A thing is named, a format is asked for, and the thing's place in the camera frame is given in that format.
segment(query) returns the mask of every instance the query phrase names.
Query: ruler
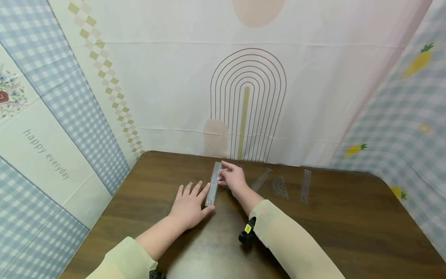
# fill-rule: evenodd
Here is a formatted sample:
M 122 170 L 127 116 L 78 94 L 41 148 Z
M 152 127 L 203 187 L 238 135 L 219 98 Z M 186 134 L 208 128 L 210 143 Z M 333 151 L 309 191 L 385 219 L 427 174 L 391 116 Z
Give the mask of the ruler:
M 268 169 L 267 167 L 263 170 L 262 174 L 257 178 L 257 180 L 254 182 L 253 185 L 251 185 L 251 189 L 254 190 L 254 192 L 257 192 L 260 187 L 262 187 L 263 183 L 265 183 L 266 179 L 268 178 L 268 175 L 272 172 L 271 169 Z
M 276 176 L 271 181 L 271 190 L 273 193 L 281 199 L 288 199 L 288 191 L 286 190 L 285 181 L 283 176 Z
M 209 192 L 207 192 L 205 206 L 214 205 L 215 195 L 217 194 L 217 187 L 219 185 L 219 169 L 221 168 L 221 162 L 215 162 L 214 171 L 212 172 L 211 177 L 211 187 L 209 188 Z
M 302 186 L 301 186 L 301 196 L 299 198 L 299 201 L 305 204 L 308 202 L 308 193 L 310 192 L 310 178 L 311 178 L 311 171 L 304 170 L 304 176 L 302 178 Z

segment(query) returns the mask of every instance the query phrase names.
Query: checkered pattern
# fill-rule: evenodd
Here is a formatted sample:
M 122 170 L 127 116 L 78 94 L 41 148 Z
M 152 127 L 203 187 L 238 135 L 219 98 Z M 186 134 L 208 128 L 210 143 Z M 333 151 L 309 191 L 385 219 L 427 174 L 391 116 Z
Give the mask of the checkered pattern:
M 3 3 L 0 42 L 113 195 L 129 166 L 46 0 Z
M 119 80 L 112 69 L 113 63 L 108 60 L 108 52 L 104 49 L 105 43 L 99 39 L 101 33 L 96 29 L 96 20 L 91 17 L 91 7 L 82 0 L 72 0 L 68 10 L 74 14 L 74 23 L 80 27 L 79 35 L 85 39 L 85 47 L 90 51 L 93 66 L 98 70 L 98 77 L 102 79 L 105 93 L 109 95 L 111 106 L 115 109 L 117 120 L 125 133 L 127 142 L 135 156 L 143 154 L 144 148 L 136 126 L 133 124 L 130 109 L 124 100 L 122 88 L 118 86 Z
M 0 278 L 58 278 L 87 234 L 0 157 Z
M 344 138 L 330 167 L 371 172 L 400 199 L 446 259 L 446 3 L 433 2 L 385 82 Z M 425 45 L 430 59 L 403 73 Z M 361 150 L 358 146 L 366 144 Z M 350 151 L 356 146 L 356 152 Z

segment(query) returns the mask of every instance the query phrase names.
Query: light green sleeve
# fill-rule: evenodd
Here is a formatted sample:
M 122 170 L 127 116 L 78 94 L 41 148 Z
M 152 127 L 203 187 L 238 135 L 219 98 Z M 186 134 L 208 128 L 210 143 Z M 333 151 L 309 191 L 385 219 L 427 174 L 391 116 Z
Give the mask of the light green sleeve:
M 256 236 L 292 279 L 345 279 L 311 235 L 269 200 L 256 205 L 252 217 Z
M 126 237 L 105 254 L 102 263 L 87 279 L 147 279 L 157 264 L 133 238 Z

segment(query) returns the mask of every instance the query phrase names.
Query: wooden table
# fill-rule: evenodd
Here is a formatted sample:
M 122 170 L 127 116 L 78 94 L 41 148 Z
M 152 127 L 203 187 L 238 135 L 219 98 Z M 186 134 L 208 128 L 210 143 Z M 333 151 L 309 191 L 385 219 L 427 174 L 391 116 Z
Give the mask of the wooden table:
M 215 158 L 147 152 L 80 246 L 62 279 L 81 279 L 126 236 L 136 237 L 169 213 L 180 184 L 207 182 Z M 298 201 L 303 169 L 242 163 L 248 184 L 265 167 L 273 170 L 258 191 L 301 224 L 347 279 L 446 278 L 446 264 L 379 178 L 310 169 L 308 204 Z M 276 197 L 273 177 L 282 175 L 289 200 Z M 237 240 L 247 216 L 231 193 L 219 187 L 215 214 L 184 233 L 162 256 L 158 270 L 168 279 L 288 278 L 258 240 L 245 250 Z

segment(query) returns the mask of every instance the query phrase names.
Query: left hand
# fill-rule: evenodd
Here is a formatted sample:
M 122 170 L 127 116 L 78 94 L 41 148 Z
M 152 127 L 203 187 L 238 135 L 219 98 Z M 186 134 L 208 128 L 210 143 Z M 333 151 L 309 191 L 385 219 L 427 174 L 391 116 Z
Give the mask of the left hand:
M 172 205 L 169 216 L 181 224 L 184 230 L 191 229 L 198 225 L 204 217 L 215 209 L 215 206 L 208 206 L 201 209 L 201 204 L 206 198 L 207 192 L 211 186 L 206 184 L 204 189 L 199 193 L 202 181 L 191 191 L 192 182 L 190 182 L 183 190 L 183 185 L 180 186 L 177 192 L 177 197 Z

